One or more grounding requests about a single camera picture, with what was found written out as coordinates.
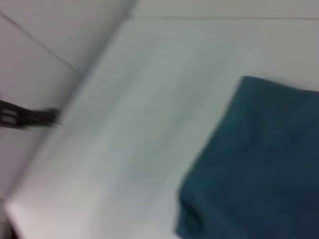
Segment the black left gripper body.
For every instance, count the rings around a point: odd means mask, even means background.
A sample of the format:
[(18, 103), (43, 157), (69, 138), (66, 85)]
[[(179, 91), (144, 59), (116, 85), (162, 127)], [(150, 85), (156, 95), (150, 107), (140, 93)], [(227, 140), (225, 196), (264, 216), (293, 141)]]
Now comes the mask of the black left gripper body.
[(19, 128), (20, 106), (0, 101), (0, 126), (6, 128)]

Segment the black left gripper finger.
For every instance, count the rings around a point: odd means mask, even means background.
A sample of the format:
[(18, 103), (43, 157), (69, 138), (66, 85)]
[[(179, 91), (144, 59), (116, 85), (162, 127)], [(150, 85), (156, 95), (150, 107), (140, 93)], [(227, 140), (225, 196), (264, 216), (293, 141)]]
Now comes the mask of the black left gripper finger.
[(52, 126), (57, 123), (60, 113), (59, 109), (29, 110), (23, 108), (18, 112), (18, 128)]

